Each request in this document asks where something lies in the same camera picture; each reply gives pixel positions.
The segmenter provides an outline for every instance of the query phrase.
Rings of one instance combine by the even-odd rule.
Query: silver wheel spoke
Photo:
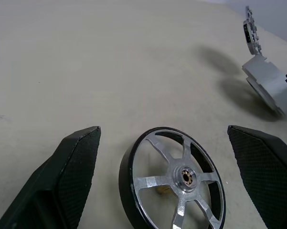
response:
[[[191,139],[184,136],[182,143],[182,158],[185,160],[191,159]]]
[[[178,205],[175,209],[174,217],[172,220],[172,229],[181,229],[183,218],[185,216],[186,202],[184,199],[179,199]]]
[[[148,140],[151,145],[159,152],[165,160],[170,162],[173,158],[170,153],[165,150],[165,146],[161,143],[154,135],[149,135],[146,140]]]
[[[215,171],[212,173],[199,173],[198,179],[199,179],[199,182],[209,181],[209,183],[219,181],[219,177]]]
[[[134,178],[134,186],[137,191],[143,188],[156,187],[162,185],[168,185],[168,179],[166,176],[154,176],[154,177],[136,177]]]
[[[214,217],[211,208],[209,205],[205,202],[205,200],[201,197],[201,195],[198,195],[198,197],[195,199],[195,202],[199,205],[201,210],[204,213],[204,216],[208,219],[209,224],[212,229],[219,229],[221,226],[221,222],[217,220],[216,217]]]

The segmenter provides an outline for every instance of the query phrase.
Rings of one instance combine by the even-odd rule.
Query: wheel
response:
[[[182,158],[173,158],[166,150],[160,136],[170,138],[182,145]],[[148,141],[168,162],[165,175],[136,177],[133,172],[134,157],[141,143]],[[196,169],[191,156],[201,167]],[[207,184],[211,207],[202,198],[199,190]],[[142,134],[124,154],[119,171],[119,191],[125,213],[135,229],[157,229],[143,208],[139,191],[141,189],[169,186],[178,198],[171,229],[181,229],[185,205],[195,201],[209,222],[209,229],[222,229],[225,220],[226,203],[220,175],[206,151],[189,135],[169,127],[157,127]]]

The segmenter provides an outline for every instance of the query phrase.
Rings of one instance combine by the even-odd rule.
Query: model car part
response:
[[[75,229],[94,174],[101,129],[65,137],[25,183],[0,219],[0,229]]]
[[[173,158],[160,140],[160,136],[170,138],[183,146],[182,158]],[[133,162],[138,147],[148,141],[168,162],[166,175],[136,177]],[[191,156],[200,165],[198,172]],[[207,183],[211,197],[211,207],[200,195],[200,186]],[[178,197],[178,205],[171,223],[171,229],[181,229],[187,201],[195,201],[209,222],[210,229],[222,229],[225,220],[225,195],[220,175],[206,151],[189,135],[169,127],[157,127],[148,130],[124,154],[119,171],[119,190],[123,208],[135,229],[156,229],[144,209],[139,191],[145,188],[170,186]]]
[[[287,145],[240,126],[229,126],[228,135],[244,186],[267,228],[287,229]]]
[[[243,26],[249,51],[255,56],[242,69],[248,76],[246,80],[264,102],[277,114],[287,116],[287,75],[262,55],[254,22],[247,6]]]
[[[245,8],[245,14],[246,20],[243,22],[243,29],[248,49],[252,55],[262,55],[261,45],[258,42],[259,37],[257,36],[257,27],[255,26],[253,13],[248,6]]]

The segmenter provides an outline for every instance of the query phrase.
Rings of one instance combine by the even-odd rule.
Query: white wall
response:
[[[287,41],[287,0],[231,0],[227,5],[242,15],[248,5],[257,25]]]

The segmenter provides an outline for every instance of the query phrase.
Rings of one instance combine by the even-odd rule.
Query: wheel rim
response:
[[[175,140],[183,147],[182,158],[173,158],[158,136]],[[156,151],[168,162],[167,173],[163,176],[135,177],[133,160],[141,143],[148,141]],[[191,160],[194,156],[202,172],[195,169]],[[200,187],[207,182],[211,208],[200,195]],[[167,185],[178,197],[178,205],[172,219],[171,228],[181,229],[185,215],[185,204],[195,201],[209,222],[209,229],[223,228],[225,219],[225,195],[218,171],[206,151],[187,134],[169,127],[157,127],[145,132],[125,153],[119,172],[119,189],[124,210],[133,227],[155,228],[157,226],[143,208],[139,191]]]

